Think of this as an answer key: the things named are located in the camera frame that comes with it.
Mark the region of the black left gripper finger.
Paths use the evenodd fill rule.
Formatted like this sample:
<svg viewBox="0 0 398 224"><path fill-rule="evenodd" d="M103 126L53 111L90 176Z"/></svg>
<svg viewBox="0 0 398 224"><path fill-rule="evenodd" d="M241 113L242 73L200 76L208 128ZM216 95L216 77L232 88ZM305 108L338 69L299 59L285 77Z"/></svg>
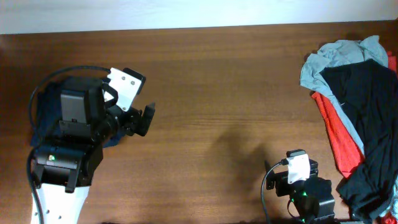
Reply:
<svg viewBox="0 0 398 224"><path fill-rule="evenodd" d="M155 115L155 103L146 105L141 119L137 125L136 133L140 136L145 136L150 128L151 122Z"/></svg>
<svg viewBox="0 0 398 224"><path fill-rule="evenodd" d="M141 82L141 84L139 85L138 91L137 91L137 95L139 95L141 93L142 87L144 86L145 82L146 82L146 77L142 74L140 74L137 71L134 71L130 68L124 68L123 72L132 76L135 80L139 80Z"/></svg>

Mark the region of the dark navy blue shorts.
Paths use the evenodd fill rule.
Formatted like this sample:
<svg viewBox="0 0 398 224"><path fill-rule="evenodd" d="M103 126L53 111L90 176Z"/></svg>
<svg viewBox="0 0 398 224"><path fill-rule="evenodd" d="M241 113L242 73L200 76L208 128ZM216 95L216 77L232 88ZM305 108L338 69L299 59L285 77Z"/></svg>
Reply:
<svg viewBox="0 0 398 224"><path fill-rule="evenodd" d="M41 137L62 137L59 121L62 118L60 95L65 80L50 82L37 95L36 127Z"/></svg>

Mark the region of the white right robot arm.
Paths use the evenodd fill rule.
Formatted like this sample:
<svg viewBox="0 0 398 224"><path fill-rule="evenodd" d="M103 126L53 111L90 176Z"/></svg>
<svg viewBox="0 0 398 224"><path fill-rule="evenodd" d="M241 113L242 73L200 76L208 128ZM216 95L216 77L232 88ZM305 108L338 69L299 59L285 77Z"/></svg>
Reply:
<svg viewBox="0 0 398 224"><path fill-rule="evenodd" d="M270 223L271 219L266 208L264 190L275 189L278 197L289 196L287 207L293 204L298 211L297 217L291 216L296 223L333 223L335 199L331 194L331 181L318 176L318 163L310 159L309 178L293 184L288 183L287 171L274 172L282 164L278 162L270 166L268 162L264 163L266 174L261 184L261 202L266 222Z"/></svg>

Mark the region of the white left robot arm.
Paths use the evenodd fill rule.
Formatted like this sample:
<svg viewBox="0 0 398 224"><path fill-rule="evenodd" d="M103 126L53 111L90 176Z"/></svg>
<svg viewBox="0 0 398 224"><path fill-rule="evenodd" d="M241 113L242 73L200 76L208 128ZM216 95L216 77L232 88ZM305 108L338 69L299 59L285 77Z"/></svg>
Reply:
<svg viewBox="0 0 398 224"><path fill-rule="evenodd" d="M31 223L77 223L103 149L150 128L155 104L132 107L146 77L130 68L104 71L105 78L68 77L42 95L55 99L60 113L45 133L33 126L38 143L26 162Z"/></svg>

